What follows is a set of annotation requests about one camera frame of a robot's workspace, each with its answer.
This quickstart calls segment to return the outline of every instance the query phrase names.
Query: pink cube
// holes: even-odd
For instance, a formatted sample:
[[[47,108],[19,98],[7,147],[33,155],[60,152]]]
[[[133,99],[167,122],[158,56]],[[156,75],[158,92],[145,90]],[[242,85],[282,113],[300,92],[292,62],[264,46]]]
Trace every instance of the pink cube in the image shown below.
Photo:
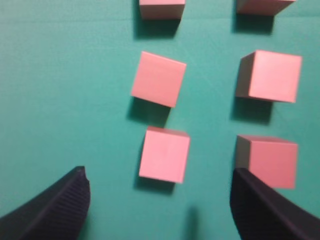
[[[296,0],[237,0],[236,12],[239,14],[252,14],[275,16]]]
[[[186,0],[139,0],[143,19],[181,19]]]
[[[143,51],[131,95],[175,107],[187,65]]]
[[[302,57],[257,50],[241,60],[237,97],[295,103]]]
[[[271,136],[238,135],[237,168],[247,168],[272,188],[293,189],[296,182],[298,145]]]
[[[149,126],[139,176],[183,183],[189,145],[190,137],[185,132]]]

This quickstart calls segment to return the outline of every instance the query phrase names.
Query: cube face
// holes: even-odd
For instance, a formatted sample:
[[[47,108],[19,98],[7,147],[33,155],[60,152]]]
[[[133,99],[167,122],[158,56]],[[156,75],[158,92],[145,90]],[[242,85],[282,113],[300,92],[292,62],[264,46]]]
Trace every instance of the cube face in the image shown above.
[[[187,65],[143,51],[131,95],[175,107]]]
[[[190,137],[179,131],[148,127],[139,176],[183,183]]]
[[[272,188],[295,187],[298,145],[275,137],[238,136],[236,166]]]
[[[140,0],[139,5],[143,19],[181,19],[186,0]]]
[[[295,103],[302,57],[257,50],[241,60],[237,97]]]
[[[296,0],[237,0],[237,13],[275,16]]]

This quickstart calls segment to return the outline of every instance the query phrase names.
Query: ribbed rubber pad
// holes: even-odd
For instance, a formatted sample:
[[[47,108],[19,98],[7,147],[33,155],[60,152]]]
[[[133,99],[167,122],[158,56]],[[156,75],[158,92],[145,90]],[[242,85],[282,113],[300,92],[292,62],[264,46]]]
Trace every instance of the ribbed rubber pad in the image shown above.
[[[43,193],[0,219],[1,240],[76,240],[87,217],[90,185],[76,167]]]
[[[245,168],[233,172],[230,207],[243,240],[320,240],[320,220]]]

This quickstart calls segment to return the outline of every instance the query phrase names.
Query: green surface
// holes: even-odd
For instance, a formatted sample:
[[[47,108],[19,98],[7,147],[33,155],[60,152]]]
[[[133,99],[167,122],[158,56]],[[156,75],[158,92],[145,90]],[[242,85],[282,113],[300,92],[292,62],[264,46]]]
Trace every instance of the green surface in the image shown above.
[[[320,217],[320,4],[274,21],[231,0],[187,0],[183,19],[142,23],[131,0],[0,0],[0,215],[85,165],[81,240],[239,240],[229,208],[237,134],[299,143],[286,197]],[[240,58],[302,55],[297,103],[235,100]],[[141,51],[187,63],[176,108],[133,101]],[[183,184],[137,179],[147,125],[191,136]]]

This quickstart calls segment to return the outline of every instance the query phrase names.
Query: foam block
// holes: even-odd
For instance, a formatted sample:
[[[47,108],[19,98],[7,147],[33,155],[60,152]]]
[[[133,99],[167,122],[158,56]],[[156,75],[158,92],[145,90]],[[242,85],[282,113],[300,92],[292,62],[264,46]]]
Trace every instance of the foam block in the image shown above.
[[[181,19],[186,0],[140,0],[143,19]]]
[[[237,0],[239,14],[275,16],[296,0]]]
[[[175,107],[187,65],[143,51],[131,95]]]
[[[247,168],[271,188],[293,189],[298,145],[271,136],[238,135],[236,167]]]
[[[241,60],[237,97],[295,103],[302,57],[257,50]]]
[[[139,176],[183,183],[189,152],[187,133],[149,126],[145,134]]]

